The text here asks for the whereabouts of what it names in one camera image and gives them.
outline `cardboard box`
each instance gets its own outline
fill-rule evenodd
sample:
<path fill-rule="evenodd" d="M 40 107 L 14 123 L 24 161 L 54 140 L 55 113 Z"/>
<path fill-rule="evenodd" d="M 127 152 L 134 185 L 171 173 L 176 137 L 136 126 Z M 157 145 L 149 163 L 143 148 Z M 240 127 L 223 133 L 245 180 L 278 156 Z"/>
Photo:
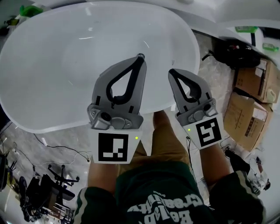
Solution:
<path fill-rule="evenodd" d="M 276 103 L 280 92 L 280 71 L 271 61 L 261 59 L 256 68 L 239 69 L 235 86 L 261 102 Z"/>
<path fill-rule="evenodd" d="M 263 138 L 273 111 L 270 104 L 233 92 L 224 117 L 224 129 L 244 149 L 255 149 Z"/>

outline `black bag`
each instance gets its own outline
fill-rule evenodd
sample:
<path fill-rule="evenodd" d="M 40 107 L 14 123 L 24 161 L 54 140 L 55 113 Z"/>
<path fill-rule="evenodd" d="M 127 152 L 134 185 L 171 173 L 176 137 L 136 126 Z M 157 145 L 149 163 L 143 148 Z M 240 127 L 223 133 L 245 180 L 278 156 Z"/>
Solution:
<path fill-rule="evenodd" d="M 254 68 L 260 64 L 261 59 L 261 55 L 248 44 L 234 39 L 219 41 L 214 48 L 214 52 L 209 51 L 209 54 L 204 56 L 202 61 L 209 56 L 225 63 L 231 69 Z"/>

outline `dark green shirt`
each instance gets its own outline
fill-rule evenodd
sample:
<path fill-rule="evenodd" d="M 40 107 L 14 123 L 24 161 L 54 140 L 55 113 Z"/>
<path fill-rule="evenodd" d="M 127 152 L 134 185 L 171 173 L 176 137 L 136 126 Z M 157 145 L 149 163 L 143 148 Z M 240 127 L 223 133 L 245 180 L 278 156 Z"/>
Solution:
<path fill-rule="evenodd" d="M 74 224 L 211 224 L 264 223 L 265 209 L 245 173 L 221 179 L 204 205 L 197 185 L 183 162 L 144 165 L 117 179 L 115 197 L 97 188 L 84 188 L 77 199 Z"/>

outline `person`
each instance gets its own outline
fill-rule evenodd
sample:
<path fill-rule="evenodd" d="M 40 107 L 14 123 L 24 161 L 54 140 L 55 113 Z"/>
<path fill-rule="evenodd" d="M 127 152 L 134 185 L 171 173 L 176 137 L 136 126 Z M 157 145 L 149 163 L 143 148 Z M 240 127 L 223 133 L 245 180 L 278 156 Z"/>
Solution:
<path fill-rule="evenodd" d="M 130 164 L 91 162 L 87 188 L 77 197 L 74 224 L 264 223 L 265 208 L 252 192 L 246 174 L 230 174 L 217 144 L 199 151 L 210 190 L 209 208 L 165 112 L 155 112 L 153 123 L 151 156 L 140 142 Z"/>
<path fill-rule="evenodd" d="M 244 171 L 247 174 L 256 195 L 259 195 L 263 190 L 266 191 L 270 188 L 271 183 L 269 182 L 267 174 L 263 170 L 262 162 L 259 157 L 255 159 L 258 169 L 252 169 L 250 164 L 246 163 L 240 156 L 238 156 L 234 152 L 225 150 L 224 153 L 227 157 L 230 158 L 231 166 L 234 171 L 240 170 Z"/>

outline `tiled floor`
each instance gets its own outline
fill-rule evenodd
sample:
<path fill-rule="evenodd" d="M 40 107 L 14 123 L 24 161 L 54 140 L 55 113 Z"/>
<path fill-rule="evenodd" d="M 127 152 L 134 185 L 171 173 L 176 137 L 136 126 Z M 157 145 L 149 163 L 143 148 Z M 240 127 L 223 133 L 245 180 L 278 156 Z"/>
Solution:
<path fill-rule="evenodd" d="M 212 39 L 201 34 L 196 34 L 196 38 L 199 43 L 200 56 L 202 58 L 208 53 L 209 49 L 212 49 Z M 199 76 L 203 77 L 210 85 L 212 95 L 217 101 L 217 110 L 224 114 L 230 97 L 233 81 L 231 70 L 225 64 L 221 64 L 213 57 L 209 57 L 200 63 Z M 171 120 L 176 136 L 182 142 L 184 147 L 186 147 L 186 133 L 175 119 L 175 112 L 171 111 L 170 108 L 167 108 L 166 113 Z M 46 134 L 38 134 L 37 136 L 40 140 L 45 140 L 50 146 L 64 145 L 78 151 L 90 151 L 87 128 L 88 126 L 80 126 Z M 145 114 L 142 142 L 146 150 L 149 152 L 151 151 L 152 132 L 152 114 Z M 76 155 L 75 151 L 65 148 L 48 148 L 39 143 L 34 134 L 25 132 L 20 128 L 17 128 L 14 124 L 11 124 L 11 126 L 7 128 L 2 135 L 2 139 L 4 140 L 5 151 L 10 150 L 8 156 L 9 164 L 11 164 L 12 161 L 17 160 L 17 169 L 14 171 L 17 178 L 24 176 L 29 183 L 33 175 L 32 164 L 36 166 L 36 171 L 39 174 L 48 174 L 53 178 L 53 175 L 47 169 L 50 162 L 56 162 L 51 165 L 58 173 L 60 172 L 60 164 L 71 163 L 70 165 L 66 165 L 66 174 L 73 179 L 79 176 L 80 181 L 79 183 L 75 183 L 70 188 L 70 191 L 77 195 L 79 191 L 86 186 L 89 163 L 87 163 L 84 157 Z M 17 151 L 14 150 L 14 142 L 17 144 Z M 29 162 L 19 150 L 21 150 L 31 162 Z M 199 189 L 203 198 L 207 200 L 208 194 L 205 185 L 201 181 L 203 174 L 199 151 L 193 144 L 191 145 L 190 150 L 193 169 Z M 73 199 L 72 201 L 65 202 L 65 205 L 74 208 L 75 202 L 76 199 Z"/>

